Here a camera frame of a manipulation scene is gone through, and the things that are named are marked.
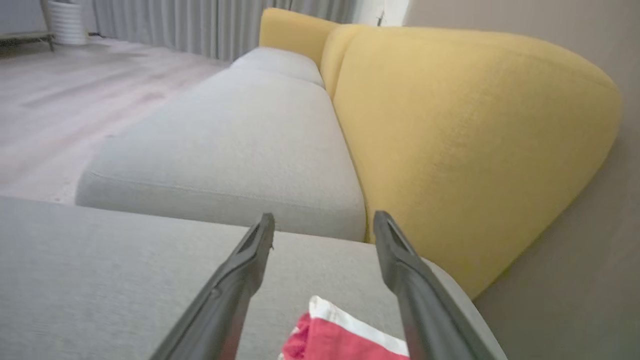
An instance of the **towel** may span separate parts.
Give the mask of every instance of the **towel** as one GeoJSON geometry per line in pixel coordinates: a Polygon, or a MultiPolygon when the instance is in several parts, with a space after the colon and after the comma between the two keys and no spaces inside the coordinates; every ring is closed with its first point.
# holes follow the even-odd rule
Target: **towel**
{"type": "Polygon", "coordinates": [[[278,360],[408,360],[406,343],[313,296],[278,360]]]}

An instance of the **curtain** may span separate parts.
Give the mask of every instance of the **curtain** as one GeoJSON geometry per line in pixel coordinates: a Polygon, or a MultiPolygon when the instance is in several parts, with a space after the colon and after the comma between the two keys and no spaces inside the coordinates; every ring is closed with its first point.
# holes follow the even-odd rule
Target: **curtain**
{"type": "Polygon", "coordinates": [[[95,0],[104,37],[232,61],[258,46],[260,16],[275,7],[350,22],[356,0],[95,0]]]}

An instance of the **wooden floor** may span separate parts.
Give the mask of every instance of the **wooden floor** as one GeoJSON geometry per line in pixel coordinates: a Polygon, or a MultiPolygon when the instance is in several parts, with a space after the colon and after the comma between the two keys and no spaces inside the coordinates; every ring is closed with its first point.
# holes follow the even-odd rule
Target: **wooden floor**
{"type": "Polygon", "coordinates": [[[0,195],[72,204],[105,138],[226,66],[99,37],[0,48],[0,195]]]}

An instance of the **seat cushion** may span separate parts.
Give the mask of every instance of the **seat cushion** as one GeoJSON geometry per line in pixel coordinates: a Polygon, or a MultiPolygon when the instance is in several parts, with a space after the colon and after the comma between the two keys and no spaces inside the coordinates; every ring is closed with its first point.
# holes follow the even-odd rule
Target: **seat cushion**
{"type": "MultiPolygon", "coordinates": [[[[0,197],[0,359],[148,359],[246,230],[0,197]]],[[[275,360],[313,295],[404,338],[373,245],[278,232],[273,245],[237,359],[275,360]]]]}
{"type": "Polygon", "coordinates": [[[275,72],[324,87],[316,63],[310,58],[292,51],[257,47],[242,55],[231,66],[275,72]]]}
{"type": "Polygon", "coordinates": [[[107,141],[82,206],[362,241],[364,201],[331,100],[308,81],[232,68],[107,141]]]}

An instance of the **white vase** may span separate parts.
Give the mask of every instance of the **white vase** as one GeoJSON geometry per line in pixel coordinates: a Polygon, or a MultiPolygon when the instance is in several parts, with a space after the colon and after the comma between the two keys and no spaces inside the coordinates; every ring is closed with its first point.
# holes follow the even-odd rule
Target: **white vase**
{"type": "Polygon", "coordinates": [[[80,4],[49,1],[49,13],[56,44],[86,45],[88,43],[80,4]]]}

